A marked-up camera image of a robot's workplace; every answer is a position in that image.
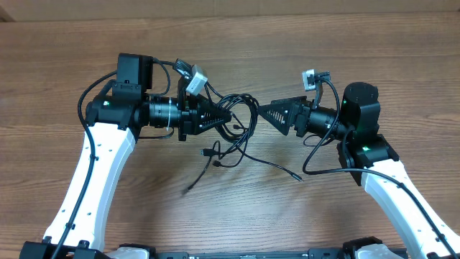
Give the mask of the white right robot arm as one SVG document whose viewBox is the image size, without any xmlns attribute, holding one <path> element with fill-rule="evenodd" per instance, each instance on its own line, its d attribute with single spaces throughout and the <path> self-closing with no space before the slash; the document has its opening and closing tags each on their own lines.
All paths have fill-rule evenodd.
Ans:
<svg viewBox="0 0 460 259">
<path fill-rule="evenodd" d="M 311 132 L 338 140 L 340 168 L 380 206 L 412 258 L 458 258 L 459 235 L 431 208 L 410 180 L 400 156 L 378 132 L 377 87 L 350 83 L 341 106 L 328 109 L 304 96 L 274 100 L 258 113 L 286 135 Z"/>
</svg>

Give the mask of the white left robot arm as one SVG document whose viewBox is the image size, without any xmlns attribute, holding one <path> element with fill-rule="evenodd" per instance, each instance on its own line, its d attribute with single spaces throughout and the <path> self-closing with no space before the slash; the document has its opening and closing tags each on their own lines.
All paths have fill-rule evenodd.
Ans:
<svg viewBox="0 0 460 259">
<path fill-rule="evenodd" d="M 155 64 L 167 65 L 148 55 L 119 54 L 117 69 L 101 79 L 105 86 L 86 107 L 78 107 L 85 136 L 72 181 L 42 241 L 24 243 L 21 258 L 154 257 L 154 248 L 143 245 L 104 252 L 114 192 L 141 129 L 170 129 L 184 141 L 231 121 L 230 112 L 201 96 L 206 74 L 181 60 L 172 63 L 180 74 L 178 95 L 149 94 Z"/>
</svg>

